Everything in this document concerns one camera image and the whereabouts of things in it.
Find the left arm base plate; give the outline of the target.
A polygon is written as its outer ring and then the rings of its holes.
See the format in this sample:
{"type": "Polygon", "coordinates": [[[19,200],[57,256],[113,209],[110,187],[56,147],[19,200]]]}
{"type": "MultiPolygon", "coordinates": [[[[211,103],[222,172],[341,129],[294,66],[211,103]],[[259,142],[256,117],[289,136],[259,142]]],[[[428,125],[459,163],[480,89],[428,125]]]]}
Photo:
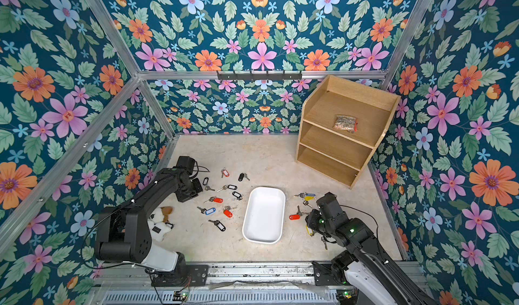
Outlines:
{"type": "Polygon", "coordinates": [[[200,287],[205,286],[209,266],[206,264],[181,264],[170,272],[156,272],[151,275],[153,287],[200,287]]]}

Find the yellow frame tag key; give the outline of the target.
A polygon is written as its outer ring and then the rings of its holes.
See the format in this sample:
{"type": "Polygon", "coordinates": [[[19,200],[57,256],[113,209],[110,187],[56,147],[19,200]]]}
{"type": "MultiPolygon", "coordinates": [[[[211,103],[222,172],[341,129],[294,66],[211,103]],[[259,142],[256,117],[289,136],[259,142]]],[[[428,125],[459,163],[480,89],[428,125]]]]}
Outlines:
{"type": "Polygon", "coordinates": [[[307,234],[308,234],[310,237],[315,236],[315,232],[314,232],[314,230],[310,229],[307,225],[306,225],[305,228],[306,228],[307,234]]]}

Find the red tag key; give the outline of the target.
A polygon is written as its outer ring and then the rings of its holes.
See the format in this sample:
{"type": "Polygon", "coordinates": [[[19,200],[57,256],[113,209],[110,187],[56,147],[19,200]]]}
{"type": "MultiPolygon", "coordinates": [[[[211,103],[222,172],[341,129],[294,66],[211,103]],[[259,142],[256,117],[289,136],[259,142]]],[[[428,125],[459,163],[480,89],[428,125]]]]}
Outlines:
{"type": "Polygon", "coordinates": [[[222,198],[212,196],[212,197],[208,198],[206,200],[206,202],[213,202],[213,203],[222,204],[224,202],[224,200],[222,198]]]}

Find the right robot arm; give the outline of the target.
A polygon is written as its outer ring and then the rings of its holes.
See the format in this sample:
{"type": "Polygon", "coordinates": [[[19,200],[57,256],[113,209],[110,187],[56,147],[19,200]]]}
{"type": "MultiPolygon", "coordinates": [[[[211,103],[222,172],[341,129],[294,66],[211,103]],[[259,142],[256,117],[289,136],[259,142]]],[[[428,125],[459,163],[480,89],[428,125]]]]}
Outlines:
{"type": "Polygon", "coordinates": [[[336,195],[325,194],[305,218],[307,227],[322,241],[345,250],[330,264],[314,261],[317,286],[353,286],[373,304],[436,304],[408,277],[359,218],[350,218],[336,195]]]}

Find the blue white label tag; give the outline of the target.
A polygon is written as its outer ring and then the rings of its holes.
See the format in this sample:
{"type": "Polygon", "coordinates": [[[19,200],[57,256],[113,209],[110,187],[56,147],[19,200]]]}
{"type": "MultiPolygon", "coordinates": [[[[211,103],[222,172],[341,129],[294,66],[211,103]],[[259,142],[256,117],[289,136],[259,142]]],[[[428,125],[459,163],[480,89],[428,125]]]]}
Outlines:
{"type": "Polygon", "coordinates": [[[299,197],[299,198],[307,198],[307,199],[313,199],[315,198],[315,194],[311,194],[311,193],[305,193],[305,192],[302,192],[302,193],[299,193],[299,194],[296,194],[295,197],[299,197]]]}

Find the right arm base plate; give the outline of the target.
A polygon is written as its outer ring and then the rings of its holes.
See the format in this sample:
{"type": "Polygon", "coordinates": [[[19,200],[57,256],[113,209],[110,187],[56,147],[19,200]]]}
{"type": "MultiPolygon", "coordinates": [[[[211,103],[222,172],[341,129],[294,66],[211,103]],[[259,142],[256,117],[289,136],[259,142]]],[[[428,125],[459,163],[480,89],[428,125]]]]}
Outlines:
{"type": "Polygon", "coordinates": [[[352,286],[347,280],[346,271],[353,269],[354,265],[359,266],[362,263],[355,261],[349,264],[348,267],[340,267],[336,263],[312,261],[314,283],[316,286],[352,286]]]}

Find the red white label tag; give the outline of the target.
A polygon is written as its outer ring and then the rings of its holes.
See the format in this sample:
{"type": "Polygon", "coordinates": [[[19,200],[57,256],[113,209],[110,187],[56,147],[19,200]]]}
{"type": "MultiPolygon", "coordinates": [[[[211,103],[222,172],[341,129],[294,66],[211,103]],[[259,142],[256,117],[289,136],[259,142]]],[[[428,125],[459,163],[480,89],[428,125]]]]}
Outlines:
{"type": "Polygon", "coordinates": [[[221,171],[222,177],[230,177],[230,173],[227,171],[226,168],[223,168],[221,171]]]}

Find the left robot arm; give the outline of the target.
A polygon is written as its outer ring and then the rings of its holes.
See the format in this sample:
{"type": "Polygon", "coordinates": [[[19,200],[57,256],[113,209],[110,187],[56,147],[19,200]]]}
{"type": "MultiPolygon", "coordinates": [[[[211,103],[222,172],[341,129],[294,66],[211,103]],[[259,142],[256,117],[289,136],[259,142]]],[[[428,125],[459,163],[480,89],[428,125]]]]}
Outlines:
{"type": "Polygon", "coordinates": [[[182,255],[157,245],[151,236],[151,215],[171,194],[181,202],[202,191],[196,178],[197,161],[180,156],[175,167],[159,170],[139,193],[118,206],[108,206],[99,214],[95,257],[105,263],[139,264],[158,272],[173,272],[182,255]]]}

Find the white plastic storage box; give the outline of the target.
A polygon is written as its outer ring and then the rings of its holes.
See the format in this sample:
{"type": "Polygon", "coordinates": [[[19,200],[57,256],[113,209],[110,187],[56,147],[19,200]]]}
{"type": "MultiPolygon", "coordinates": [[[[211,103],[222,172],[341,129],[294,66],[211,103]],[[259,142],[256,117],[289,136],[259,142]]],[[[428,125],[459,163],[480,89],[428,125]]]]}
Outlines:
{"type": "Polygon", "coordinates": [[[250,195],[243,221],[243,237],[253,243],[276,244],[282,237],[285,193],[274,187],[256,187],[250,195]]]}

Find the black frame tag key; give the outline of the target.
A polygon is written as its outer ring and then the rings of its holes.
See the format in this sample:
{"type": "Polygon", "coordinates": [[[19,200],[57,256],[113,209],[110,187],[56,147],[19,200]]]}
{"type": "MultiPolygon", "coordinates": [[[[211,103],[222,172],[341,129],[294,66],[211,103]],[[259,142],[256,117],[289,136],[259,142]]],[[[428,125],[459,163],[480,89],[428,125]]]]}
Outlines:
{"type": "Polygon", "coordinates": [[[219,220],[209,220],[215,227],[217,227],[221,232],[225,232],[227,228],[224,226],[222,222],[219,220]]]}

